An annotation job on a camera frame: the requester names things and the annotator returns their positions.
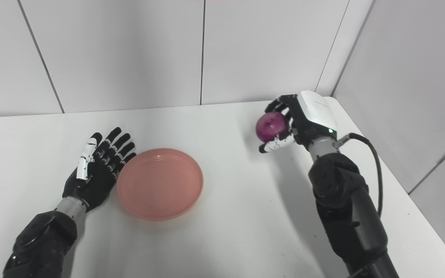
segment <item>robotic arm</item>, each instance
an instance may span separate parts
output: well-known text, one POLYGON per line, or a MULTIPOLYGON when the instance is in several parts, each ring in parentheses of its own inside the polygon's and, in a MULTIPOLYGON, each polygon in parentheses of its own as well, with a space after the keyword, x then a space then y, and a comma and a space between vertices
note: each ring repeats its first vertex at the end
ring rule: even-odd
POLYGON ((64 257, 76 241, 76 221, 106 200, 119 172, 136 155, 127 155, 133 142, 121 148, 128 133, 112 143, 120 133, 114 129, 102 143, 99 132, 92 135, 65 183, 63 199, 53 211, 37 214, 17 236, 4 278, 61 277, 64 257))
POLYGON ((283 113, 290 121, 290 129, 261 145, 259 150, 268 153, 297 142, 309 151, 314 161, 309 178, 318 215, 332 249, 345 262, 350 278, 399 278, 387 253, 381 206, 377 212, 358 167, 339 151, 350 138, 368 140, 358 134, 348 134, 338 140, 327 102, 311 91, 282 95, 265 109, 266 113, 271 111, 283 113))

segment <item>tabletop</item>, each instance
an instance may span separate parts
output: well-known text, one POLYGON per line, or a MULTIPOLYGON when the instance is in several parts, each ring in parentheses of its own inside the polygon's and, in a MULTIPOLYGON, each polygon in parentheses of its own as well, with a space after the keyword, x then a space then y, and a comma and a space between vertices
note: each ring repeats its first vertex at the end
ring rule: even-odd
MULTIPOLYGON (((327 98, 338 135, 360 132, 327 98)), ((0 277, 16 236, 52 210, 94 132, 119 126, 136 152, 168 147, 191 155, 204 174, 200 199, 172 220, 129 215, 116 188, 78 223, 64 278, 343 278, 316 213, 302 146, 258 153, 255 123, 267 102, 0 117, 0 277)), ((374 203, 369 148, 341 148, 360 168, 374 203)), ((400 277, 445 277, 445 245, 382 162, 388 250, 400 277)))

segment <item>panel seam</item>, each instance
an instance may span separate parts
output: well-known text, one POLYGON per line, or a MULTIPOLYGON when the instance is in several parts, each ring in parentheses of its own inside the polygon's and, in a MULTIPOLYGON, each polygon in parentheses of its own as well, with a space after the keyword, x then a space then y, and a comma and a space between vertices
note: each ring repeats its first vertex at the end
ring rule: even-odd
POLYGON ((202 105, 202 86, 204 83, 204 46, 205 46, 205 5, 204 0, 204 12, 202 16, 202 58, 201 58, 201 71, 200 71, 200 105, 202 105))
POLYGON ((442 164, 442 162, 444 162, 444 160, 445 160, 445 154, 443 155, 443 157, 437 162, 437 164, 434 166, 434 167, 432 167, 432 169, 430 169, 430 171, 408 192, 408 195, 411 195, 414 191, 415 191, 415 189, 417 189, 421 184, 422 184, 422 182, 424 182, 430 175, 431 175, 431 173, 432 172, 434 172, 435 171, 435 169, 437 169, 437 167, 440 165, 440 164, 442 164))
POLYGON ((339 74, 336 84, 334 85, 334 88, 332 89, 331 97, 334 97, 334 94, 336 93, 336 89, 338 88, 339 81, 343 77, 344 71, 345 71, 346 67, 348 66, 348 63, 350 62, 353 51, 355 51, 355 48, 357 47, 358 40, 360 39, 360 36, 362 35, 363 30, 365 29, 365 25, 367 23, 367 20, 370 17, 370 14, 372 13, 372 10, 373 10, 373 7, 374 7, 376 1, 377 0, 372 0, 372 4, 370 5, 369 11, 367 11, 367 15, 365 16, 365 19, 363 20, 360 30, 358 31, 358 35, 355 39, 355 42, 353 42, 353 46, 351 47, 350 53, 348 54, 348 57, 346 58, 345 64, 343 65, 343 69, 341 69, 341 73, 339 74))
POLYGON ((350 1, 348 0, 348 3, 346 3, 345 11, 343 12, 343 17, 341 17, 341 21, 339 22, 338 30, 336 31, 336 35, 334 36, 334 39, 332 40, 331 49, 329 49, 329 53, 327 54, 327 58, 325 58, 324 67, 322 68, 322 71, 320 72, 320 76, 318 77, 317 86, 315 88, 315 92, 317 91, 318 85, 320 84, 320 79, 322 78, 322 74, 324 73, 325 67, 327 66, 327 61, 329 61, 329 56, 331 55, 332 48, 334 48, 334 43, 336 42, 336 37, 338 37, 339 30, 341 29, 341 25, 343 24, 343 19, 345 17, 346 11, 348 10, 348 6, 350 5, 350 1))
POLYGON ((44 66, 44 70, 46 71, 46 75, 48 76, 49 83, 51 83, 51 88, 53 88, 54 96, 56 97, 56 100, 58 101, 59 108, 62 113, 65 113, 65 110, 63 109, 63 105, 61 104, 61 100, 58 96, 58 93, 56 91, 56 88, 54 86, 53 80, 51 79, 51 75, 49 74, 48 67, 46 66, 46 62, 44 61, 44 57, 42 56, 41 50, 39 49, 39 45, 37 44, 36 37, 34 36, 34 32, 32 31, 32 28, 30 27, 29 20, 27 18, 27 14, 25 14, 25 10, 23 10, 23 5, 21 0, 16 0, 18 2, 18 6, 20 7, 20 11, 22 12, 23 19, 25 20, 25 23, 27 24, 27 28, 30 32, 30 36, 32 37, 32 41, 34 41, 34 46, 37 49, 37 53, 39 53, 39 58, 41 58, 42 65, 44 66))

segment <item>red onion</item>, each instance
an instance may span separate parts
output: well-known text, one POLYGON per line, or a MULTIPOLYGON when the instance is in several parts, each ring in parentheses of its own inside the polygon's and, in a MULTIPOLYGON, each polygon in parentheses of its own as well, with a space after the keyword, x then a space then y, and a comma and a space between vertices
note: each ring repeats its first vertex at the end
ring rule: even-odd
POLYGON ((289 123, 283 114, 278 112, 265 113, 256 122, 255 132, 262 142, 269 142, 283 131, 288 130, 289 123))

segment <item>cable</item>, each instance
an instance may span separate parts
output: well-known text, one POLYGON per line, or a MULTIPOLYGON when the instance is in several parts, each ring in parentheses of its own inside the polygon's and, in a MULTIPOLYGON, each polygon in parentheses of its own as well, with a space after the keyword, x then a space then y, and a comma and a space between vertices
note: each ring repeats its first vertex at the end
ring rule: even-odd
POLYGON ((350 137, 350 139, 356 139, 358 141, 365 143, 367 146, 369 146, 369 148, 372 151, 372 154, 374 156, 375 166, 377 167, 377 182, 379 185, 379 204, 377 206, 377 214, 380 217, 382 214, 382 206, 383 206, 383 201, 384 201, 384 192, 383 192, 384 186, 382 184, 382 171, 381 171, 381 167, 380 167, 379 156, 369 139, 366 139, 365 137, 361 136, 360 134, 356 134, 356 133, 350 133, 350 134, 348 134, 348 136, 350 137))

